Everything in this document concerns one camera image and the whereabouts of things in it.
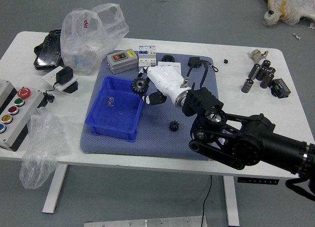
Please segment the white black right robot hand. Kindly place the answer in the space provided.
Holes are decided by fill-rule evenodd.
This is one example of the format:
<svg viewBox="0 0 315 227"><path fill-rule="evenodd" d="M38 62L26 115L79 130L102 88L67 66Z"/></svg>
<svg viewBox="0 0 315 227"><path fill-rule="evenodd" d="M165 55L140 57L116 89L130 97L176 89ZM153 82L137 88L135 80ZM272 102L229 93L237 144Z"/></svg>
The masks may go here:
<svg viewBox="0 0 315 227"><path fill-rule="evenodd" d="M183 107L187 93L191 89L188 81L189 77L183 77L181 71L172 65L148 66L139 71L131 84L131 89L148 105L162 104L169 97L176 107ZM150 82L155 85L157 91L146 95Z"/></svg>

